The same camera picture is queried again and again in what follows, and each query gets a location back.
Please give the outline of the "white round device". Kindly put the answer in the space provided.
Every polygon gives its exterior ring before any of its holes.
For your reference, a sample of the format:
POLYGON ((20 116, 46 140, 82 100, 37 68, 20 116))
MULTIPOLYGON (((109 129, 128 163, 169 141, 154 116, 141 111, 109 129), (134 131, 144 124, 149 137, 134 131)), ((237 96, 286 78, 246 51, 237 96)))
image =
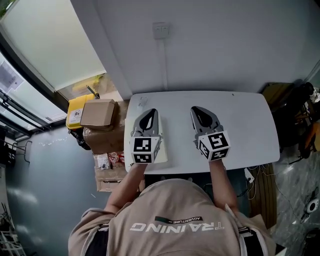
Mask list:
POLYGON ((310 215, 318 209, 318 207, 319 207, 318 194, 315 191, 313 191, 310 199, 307 201, 304 207, 304 213, 300 219, 300 222, 305 223, 309 219, 310 215))

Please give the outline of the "red printed packet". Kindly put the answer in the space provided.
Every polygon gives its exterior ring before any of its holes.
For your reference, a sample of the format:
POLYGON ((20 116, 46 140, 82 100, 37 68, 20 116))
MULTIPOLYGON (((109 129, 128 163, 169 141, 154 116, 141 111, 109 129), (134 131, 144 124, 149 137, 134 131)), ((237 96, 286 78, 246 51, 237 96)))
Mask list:
POLYGON ((122 163, 122 164, 125 163, 125 156, 123 151, 108 153, 108 159, 109 159, 109 162, 113 165, 117 163, 122 163))

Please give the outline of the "wooden slatted board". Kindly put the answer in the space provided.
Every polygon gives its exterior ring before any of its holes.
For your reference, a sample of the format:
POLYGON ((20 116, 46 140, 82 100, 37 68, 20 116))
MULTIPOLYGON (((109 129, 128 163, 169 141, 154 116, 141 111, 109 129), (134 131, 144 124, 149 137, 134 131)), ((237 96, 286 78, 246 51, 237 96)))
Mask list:
POLYGON ((250 167, 254 180, 247 193, 249 216, 261 215, 267 229, 277 224, 277 189, 272 163, 250 167))

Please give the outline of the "orange chair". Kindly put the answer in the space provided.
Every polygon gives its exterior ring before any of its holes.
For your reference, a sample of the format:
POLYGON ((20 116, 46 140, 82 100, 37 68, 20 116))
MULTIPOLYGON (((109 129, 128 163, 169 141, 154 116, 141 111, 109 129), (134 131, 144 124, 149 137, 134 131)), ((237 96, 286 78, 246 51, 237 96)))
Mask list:
POLYGON ((304 149, 320 152, 320 123, 315 122, 307 128, 304 149))

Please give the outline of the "white table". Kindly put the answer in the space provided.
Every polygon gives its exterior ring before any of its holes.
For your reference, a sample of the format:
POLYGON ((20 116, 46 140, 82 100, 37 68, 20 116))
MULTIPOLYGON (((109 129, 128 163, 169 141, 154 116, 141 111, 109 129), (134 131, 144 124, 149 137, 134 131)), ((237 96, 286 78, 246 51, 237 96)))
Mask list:
POLYGON ((204 173, 206 158, 194 143, 195 130, 190 110, 203 107, 214 113, 230 139, 223 164, 227 170, 277 162, 280 149, 270 108, 259 93, 232 91, 163 91, 139 93, 131 97, 126 118, 136 119, 144 111, 156 109, 161 116, 167 162, 153 163, 152 175, 204 173))

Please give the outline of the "large taped cardboard box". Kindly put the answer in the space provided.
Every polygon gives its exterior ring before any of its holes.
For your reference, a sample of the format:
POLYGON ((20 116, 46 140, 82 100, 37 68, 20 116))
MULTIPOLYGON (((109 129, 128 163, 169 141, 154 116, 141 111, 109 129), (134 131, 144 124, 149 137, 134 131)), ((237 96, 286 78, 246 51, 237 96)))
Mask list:
POLYGON ((96 155, 124 150, 125 119, 129 107, 129 100, 116 101, 118 116, 112 130, 95 130, 83 127, 83 138, 96 155))

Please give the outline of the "person's right forearm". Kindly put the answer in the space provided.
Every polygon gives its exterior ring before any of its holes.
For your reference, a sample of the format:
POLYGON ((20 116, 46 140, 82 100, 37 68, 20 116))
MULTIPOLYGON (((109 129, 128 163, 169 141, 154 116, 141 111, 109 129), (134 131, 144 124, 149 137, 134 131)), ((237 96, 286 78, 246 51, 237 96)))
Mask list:
POLYGON ((228 205, 234 212, 238 211, 237 196, 227 176, 222 160, 209 162, 212 183, 213 203, 220 209, 228 205))

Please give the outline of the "person's left forearm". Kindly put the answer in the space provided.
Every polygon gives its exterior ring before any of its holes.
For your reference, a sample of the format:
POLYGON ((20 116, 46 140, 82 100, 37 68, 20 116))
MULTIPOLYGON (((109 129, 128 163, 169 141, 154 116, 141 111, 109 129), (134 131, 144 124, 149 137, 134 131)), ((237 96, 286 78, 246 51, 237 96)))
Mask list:
POLYGON ((111 192, 104 210, 116 214, 125 204, 132 202, 136 196, 147 164, 133 164, 124 179, 111 192))

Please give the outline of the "yellow plastic bin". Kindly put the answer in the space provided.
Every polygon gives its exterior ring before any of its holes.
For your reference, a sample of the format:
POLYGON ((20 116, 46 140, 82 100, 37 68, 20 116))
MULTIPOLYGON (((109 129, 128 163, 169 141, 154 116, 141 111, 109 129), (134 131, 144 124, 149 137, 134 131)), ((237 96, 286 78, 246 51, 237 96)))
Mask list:
POLYGON ((82 128, 80 125, 83 109, 85 103, 89 100, 99 99, 100 96, 97 94, 86 94, 78 96, 68 101, 68 111, 66 117, 66 127, 69 130, 77 130, 82 128))

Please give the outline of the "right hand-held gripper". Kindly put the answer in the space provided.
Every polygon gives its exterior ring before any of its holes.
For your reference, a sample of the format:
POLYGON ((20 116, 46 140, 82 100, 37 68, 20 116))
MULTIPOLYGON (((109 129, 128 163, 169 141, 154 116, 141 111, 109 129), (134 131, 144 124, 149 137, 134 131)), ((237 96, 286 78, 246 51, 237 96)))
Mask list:
POLYGON ((209 162, 225 158, 230 150, 230 139, 218 117, 199 106, 193 106, 190 115, 195 131, 193 142, 200 153, 209 162))

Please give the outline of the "black bag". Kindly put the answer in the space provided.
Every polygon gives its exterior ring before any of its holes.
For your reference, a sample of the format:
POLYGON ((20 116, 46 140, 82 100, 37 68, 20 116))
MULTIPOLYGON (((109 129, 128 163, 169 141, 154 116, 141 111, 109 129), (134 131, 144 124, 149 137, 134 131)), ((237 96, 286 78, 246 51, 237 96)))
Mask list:
POLYGON ((91 150, 90 146, 84 140, 83 131, 84 131, 83 127, 78 129, 68 129, 68 133, 76 139, 77 144, 84 150, 90 151, 91 150))

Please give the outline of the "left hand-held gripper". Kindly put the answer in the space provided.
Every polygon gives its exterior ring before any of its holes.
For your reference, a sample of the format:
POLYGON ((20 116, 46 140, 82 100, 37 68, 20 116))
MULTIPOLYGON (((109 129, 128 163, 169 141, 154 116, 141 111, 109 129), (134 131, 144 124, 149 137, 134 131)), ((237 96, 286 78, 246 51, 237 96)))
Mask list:
POLYGON ((161 151, 162 140, 158 111, 155 108, 144 111, 135 119, 131 132, 129 144, 133 163, 153 164, 161 151))

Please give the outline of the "brown cardboard sheet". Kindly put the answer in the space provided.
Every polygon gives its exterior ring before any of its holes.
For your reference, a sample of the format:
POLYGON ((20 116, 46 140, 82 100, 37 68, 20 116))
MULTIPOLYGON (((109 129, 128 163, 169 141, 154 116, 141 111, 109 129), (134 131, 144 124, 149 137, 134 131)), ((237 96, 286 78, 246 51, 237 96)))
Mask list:
POLYGON ((293 88, 293 83, 269 82, 260 93, 264 96, 270 110, 274 112, 283 104, 282 102, 289 96, 293 88))

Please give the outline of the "black office chair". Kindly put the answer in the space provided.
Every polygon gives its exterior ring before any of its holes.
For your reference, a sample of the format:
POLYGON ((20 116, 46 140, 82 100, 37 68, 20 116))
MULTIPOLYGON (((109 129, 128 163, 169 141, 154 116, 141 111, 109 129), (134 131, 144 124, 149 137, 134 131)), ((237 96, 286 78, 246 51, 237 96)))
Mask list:
POLYGON ((293 88, 284 103, 272 113, 280 153, 284 148, 292 147, 299 142, 300 134, 296 125, 296 115, 313 93, 313 85, 310 82, 303 83, 293 88))

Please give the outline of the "small cardboard box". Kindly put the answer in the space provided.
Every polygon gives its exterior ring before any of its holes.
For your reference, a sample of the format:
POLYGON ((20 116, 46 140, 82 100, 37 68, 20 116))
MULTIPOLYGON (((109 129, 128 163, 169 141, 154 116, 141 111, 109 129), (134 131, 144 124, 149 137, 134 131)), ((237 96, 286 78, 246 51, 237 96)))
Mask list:
POLYGON ((116 125, 118 103, 113 99, 92 99, 84 104, 80 125, 84 128, 111 131, 116 125))

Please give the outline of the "white power strip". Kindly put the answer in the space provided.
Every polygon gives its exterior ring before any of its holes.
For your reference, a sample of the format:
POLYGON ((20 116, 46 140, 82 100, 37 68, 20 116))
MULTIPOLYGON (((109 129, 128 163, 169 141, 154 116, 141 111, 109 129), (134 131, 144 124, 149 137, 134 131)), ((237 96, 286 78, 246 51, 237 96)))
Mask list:
POLYGON ((245 178, 249 184, 252 184, 255 180, 254 176, 251 174, 250 170, 245 168, 244 169, 245 178))

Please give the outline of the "dark window frame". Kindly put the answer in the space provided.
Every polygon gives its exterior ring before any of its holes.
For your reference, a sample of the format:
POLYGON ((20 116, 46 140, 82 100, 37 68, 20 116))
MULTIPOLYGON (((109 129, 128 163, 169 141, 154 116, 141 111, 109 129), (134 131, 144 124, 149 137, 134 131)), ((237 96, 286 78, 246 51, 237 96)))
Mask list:
POLYGON ((0 0, 0 124, 17 135, 63 120, 72 86, 106 72, 72 5, 76 0, 0 0))

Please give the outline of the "cream rectangular box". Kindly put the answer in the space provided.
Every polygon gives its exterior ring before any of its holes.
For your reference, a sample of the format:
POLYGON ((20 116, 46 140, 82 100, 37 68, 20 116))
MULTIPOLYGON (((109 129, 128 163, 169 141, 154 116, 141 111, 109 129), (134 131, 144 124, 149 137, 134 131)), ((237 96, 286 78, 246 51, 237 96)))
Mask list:
MULTIPOLYGON (((165 144, 164 135, 163 135, 161 116, 159 116, 158 118, 159 118, 159 124, 158 124, 159 134, 161 134, 161 143, 160 143, 160 149, 154 161, 155 164, 165 163, 168 161, 166 144, 165 144)), ((134 122, 135 122, 135 119, 131 117, 127 117, 124 120, 125 126, 124 126, 124 151, 123 152, 124 152, 124 164, 127 172, 129 172, 131 164, 133 163, 133 158, 131 155, 130 140, 131 140, 131 132, 133 130, 134 122)))

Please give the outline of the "person's beige shirt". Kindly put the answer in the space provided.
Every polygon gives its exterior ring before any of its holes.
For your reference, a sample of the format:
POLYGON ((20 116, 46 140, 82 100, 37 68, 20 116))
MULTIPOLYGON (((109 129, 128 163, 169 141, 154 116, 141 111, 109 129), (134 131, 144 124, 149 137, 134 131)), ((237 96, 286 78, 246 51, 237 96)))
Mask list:
POLYGON ((88 209, 68 241, 69 256, 275 256, 261 216, 220 209, 196 184, 168 179, 113 214, 88 209))

